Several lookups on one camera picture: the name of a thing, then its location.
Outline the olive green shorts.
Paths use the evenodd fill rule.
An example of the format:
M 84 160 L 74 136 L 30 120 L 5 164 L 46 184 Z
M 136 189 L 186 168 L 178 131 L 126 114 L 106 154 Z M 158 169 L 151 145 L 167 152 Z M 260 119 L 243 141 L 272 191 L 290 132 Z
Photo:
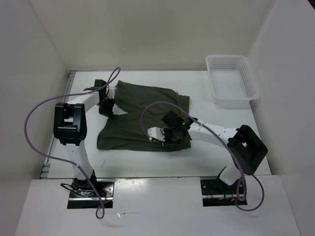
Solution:
M 177 105 L 189 111 L 190 97 L 180 95 L 168 88 L 148 87 L 118 81 L 115 91 L 115 105 L 124 111 L 122 115 L 113 115 L 99 132 L 96 147 L 98 150 L 133 150 L 151 152 L 175 152 L 191 147 L 190 140 L 184 138 L 179 145 L 163 146 L 151 142 L 142 129 L 160 127 L 162 118 L 174 111 L 183 113 L 174 107 Z

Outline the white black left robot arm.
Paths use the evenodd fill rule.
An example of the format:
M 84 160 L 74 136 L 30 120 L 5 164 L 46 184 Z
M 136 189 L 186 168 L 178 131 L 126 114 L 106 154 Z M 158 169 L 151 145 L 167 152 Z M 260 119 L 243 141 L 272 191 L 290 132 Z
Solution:
M 84 94 L 67 103 L 55 105 L 53 133 L 74 163 L 72 187 L 89 197 L 97 193 L 98 183 L 85 148 L 88 132 L 86 112 L 98 106 L 100 115 L 112 118 L 114 98 L 109 97 L 108 92 L 105 81 L 95 80 L 93 87 L 84 89 Z

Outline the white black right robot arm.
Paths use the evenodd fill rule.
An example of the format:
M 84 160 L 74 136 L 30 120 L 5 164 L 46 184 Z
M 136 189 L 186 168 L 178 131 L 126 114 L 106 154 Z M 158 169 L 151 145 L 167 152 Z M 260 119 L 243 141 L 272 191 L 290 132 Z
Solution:
M 217 146 L 227 147 L 233 153 L 233 164 L 225 167 L 216 181 L 216 188 L 227 193 L 244 173 L 252 176 L 268 153 L 268 148 L 248 125 L 230 128 L 204 123 L 191 118 L 184 120 L 170 111 L 161 119 L 167 126 L 161 131 L 164 144 L 177 144 L 184 138 L 205 141 Z

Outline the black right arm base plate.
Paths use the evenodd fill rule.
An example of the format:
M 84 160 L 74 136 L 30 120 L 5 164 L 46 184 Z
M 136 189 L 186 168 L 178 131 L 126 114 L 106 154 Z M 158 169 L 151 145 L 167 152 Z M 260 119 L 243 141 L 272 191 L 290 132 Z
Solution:
M 201 194 L 203 207 L 234 206 L 237 201 L 237 183 L 226 185 L 215 177 L 201 178 Z

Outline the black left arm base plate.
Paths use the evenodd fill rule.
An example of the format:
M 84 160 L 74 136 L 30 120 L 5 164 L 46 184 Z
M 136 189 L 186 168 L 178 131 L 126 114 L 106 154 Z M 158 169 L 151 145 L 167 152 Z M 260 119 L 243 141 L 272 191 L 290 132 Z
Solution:
M 100 201 L 91 186 L 84 181 L 74 180 L 71 184 L 61 186 L 69 191 L 67 209 L 97 209 Z M 94 186 L 101 197 L 105 208 L 113 208 L 114 181 L 96 181 Z

